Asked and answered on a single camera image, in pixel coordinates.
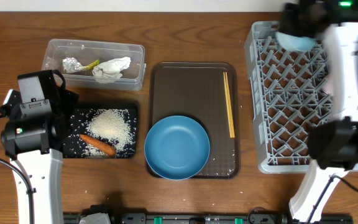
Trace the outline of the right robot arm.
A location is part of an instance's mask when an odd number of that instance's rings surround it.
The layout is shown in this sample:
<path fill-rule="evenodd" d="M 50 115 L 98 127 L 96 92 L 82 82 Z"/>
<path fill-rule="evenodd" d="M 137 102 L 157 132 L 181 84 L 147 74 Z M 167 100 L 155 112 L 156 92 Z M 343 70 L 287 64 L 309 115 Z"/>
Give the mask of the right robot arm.
<path fill-rule="evenodd" d="M 358 0 L 288 2 L 276 36 L 285 50 L 302 52 L 320 37 L 328 54 L 331 120 L 310 130 L 309 168 L 289 202 L 292 219 L 314 223 L 337 184 L 358 164 Z"/>

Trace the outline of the dark blue plate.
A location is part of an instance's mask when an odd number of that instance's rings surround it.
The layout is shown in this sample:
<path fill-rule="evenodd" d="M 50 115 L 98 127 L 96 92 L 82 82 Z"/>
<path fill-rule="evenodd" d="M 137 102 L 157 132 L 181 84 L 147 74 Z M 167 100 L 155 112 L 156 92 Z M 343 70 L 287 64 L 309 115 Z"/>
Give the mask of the dark blue plate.
<path fill-rule="evenodd" d="M 211 152 L 205 128 L 187 116 L 169 116 L 147 133 L 144 153 L 150 169 L 169 180 L 194 177 L 206 165 Z"/>

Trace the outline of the light blue bowl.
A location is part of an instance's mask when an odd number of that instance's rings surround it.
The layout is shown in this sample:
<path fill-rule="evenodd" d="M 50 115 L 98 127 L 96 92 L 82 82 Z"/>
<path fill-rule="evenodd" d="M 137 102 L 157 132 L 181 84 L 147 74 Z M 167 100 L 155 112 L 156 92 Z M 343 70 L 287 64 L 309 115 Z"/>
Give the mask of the light blue bowl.
<path fill-rule="evenodd" d="M 316 41 L 309 37 L 296 37 L 293 35 L 284 34 L 282 32 L 276 32 L 275 35 L 278 43 L 285 50 L 291 52 L 307 52 L 316 45 Z"/>

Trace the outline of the white pink cup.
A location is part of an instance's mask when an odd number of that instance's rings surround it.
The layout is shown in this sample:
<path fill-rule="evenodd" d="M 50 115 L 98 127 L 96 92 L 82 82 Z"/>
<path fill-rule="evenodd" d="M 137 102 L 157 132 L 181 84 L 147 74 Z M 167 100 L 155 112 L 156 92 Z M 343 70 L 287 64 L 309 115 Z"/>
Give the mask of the white pink cup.
<path fill-rule="evenodd" d="M 334 87 L 333 87 L 333 84 L 329 81 L 327 81 L 323 87 L 322 87 L 322 90 L 325 92 L 325 94 L 327 95 L 332 95 L 333 94 L 333 91 L 334 91 Z"/>

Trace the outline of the white tissue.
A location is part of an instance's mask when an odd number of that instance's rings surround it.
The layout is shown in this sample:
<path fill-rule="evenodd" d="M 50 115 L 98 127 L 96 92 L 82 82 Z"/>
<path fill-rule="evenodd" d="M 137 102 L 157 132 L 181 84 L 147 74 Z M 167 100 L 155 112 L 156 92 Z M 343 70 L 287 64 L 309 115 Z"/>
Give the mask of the white tissue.
<path fill-rule="evenodd" d="M 122 71 L 129 68 L 130 57 L 114 58 L 95 66 L 93 76 L 98 83 L 114 83 L 122 77 Z"/>

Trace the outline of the orange carrot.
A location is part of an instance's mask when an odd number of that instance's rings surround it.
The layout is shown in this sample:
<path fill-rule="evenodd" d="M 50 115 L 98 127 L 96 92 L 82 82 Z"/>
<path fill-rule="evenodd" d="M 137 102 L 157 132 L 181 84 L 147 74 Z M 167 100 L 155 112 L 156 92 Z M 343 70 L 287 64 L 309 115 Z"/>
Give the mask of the orange carrot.
<path fill-rule="evenodd" d="M 95 138 L 92 138 L 91 136 L 87 136 L 84 134 L 80 135 L 80 138 L 84 140 L 86 143 L 98 148 L 103 153 L 107 154 L 108 156 L 115 156 L 116 155 L 116 149 L 113 146 L 110 146 L 102 141 L 99 141 Z"/>

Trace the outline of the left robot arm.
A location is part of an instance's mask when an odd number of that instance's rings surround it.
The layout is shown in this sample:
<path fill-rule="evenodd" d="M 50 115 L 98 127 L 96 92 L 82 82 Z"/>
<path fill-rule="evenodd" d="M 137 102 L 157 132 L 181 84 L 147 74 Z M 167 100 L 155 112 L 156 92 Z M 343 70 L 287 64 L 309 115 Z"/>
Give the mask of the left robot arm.
<path fill-rule="evenodd" d="M 63 223 L 63 142 L 78 95 L 57 84 L 58 70 L 19 75 L 0 115 L 9 120 L 1 143 L 13 167 L 20 223 Z"/>

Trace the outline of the green foil snack wrapper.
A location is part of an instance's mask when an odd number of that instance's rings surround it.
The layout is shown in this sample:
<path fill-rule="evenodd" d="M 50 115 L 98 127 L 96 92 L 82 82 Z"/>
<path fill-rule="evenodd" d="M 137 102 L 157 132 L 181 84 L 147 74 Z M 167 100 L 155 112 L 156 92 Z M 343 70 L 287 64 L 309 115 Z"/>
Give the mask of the green foil snack wrapper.
<path fill-rule="evenodd" d="M 82 65 L 74 57 L 67 57 L 62 60 L 63 71 L 65 73 L 76 73 L 76 72 L 83 72 L 83 71 L 91 70 L 99 64 L 100 64 L 100 61 L 95 60 L 94 62 L 92 62 L 88 65 Z"/>

